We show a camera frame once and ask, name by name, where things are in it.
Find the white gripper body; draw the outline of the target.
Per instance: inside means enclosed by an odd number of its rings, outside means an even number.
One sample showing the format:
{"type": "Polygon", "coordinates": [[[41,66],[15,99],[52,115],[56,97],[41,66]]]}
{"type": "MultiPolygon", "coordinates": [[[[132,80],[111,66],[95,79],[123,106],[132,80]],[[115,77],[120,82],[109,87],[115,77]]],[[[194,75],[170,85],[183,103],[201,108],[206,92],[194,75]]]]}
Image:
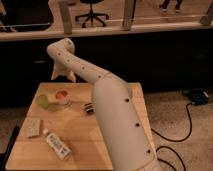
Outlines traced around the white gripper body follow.
{"type": "Polygon", "coordinates": [[[53,66],[53,76],[72,76],[74,74],[73,71],[69,70],[66,66],[59,62],[54,62],[53,66]]]}

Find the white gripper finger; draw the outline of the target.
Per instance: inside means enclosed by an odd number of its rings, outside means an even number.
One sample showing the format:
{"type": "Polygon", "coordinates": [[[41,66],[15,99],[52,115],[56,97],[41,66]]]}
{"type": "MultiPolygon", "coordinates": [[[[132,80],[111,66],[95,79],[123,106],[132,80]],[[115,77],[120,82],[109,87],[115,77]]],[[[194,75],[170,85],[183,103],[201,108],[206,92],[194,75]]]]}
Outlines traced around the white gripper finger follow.
{"type": "Polygon", "coordinates": [[[70,74],[68,74],[67,78],[72,81],[73,83],[76,83],[76,76],[73,72],[71,72],[70,74]]]}
{"type": "Polygon", "coordinates": [[[51,80],[56,80],[58,76],[59,76],[58,72],[53,71],[51,75],[51,80]]]}

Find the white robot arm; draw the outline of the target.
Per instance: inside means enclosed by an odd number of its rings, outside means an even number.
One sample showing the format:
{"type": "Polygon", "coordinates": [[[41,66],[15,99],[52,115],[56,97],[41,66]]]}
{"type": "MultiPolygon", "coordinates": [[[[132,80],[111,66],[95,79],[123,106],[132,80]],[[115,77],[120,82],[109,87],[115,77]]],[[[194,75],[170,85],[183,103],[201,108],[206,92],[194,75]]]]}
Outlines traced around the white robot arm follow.
{"type": "Polygon", "coordinates": [[[93,85],[91,101],[115,171],[163,171],[132,102],[126,81],[74,55],[69,38],[47,46],[54,60],[52,78],[73,80],[72,72],[93,85]]]}

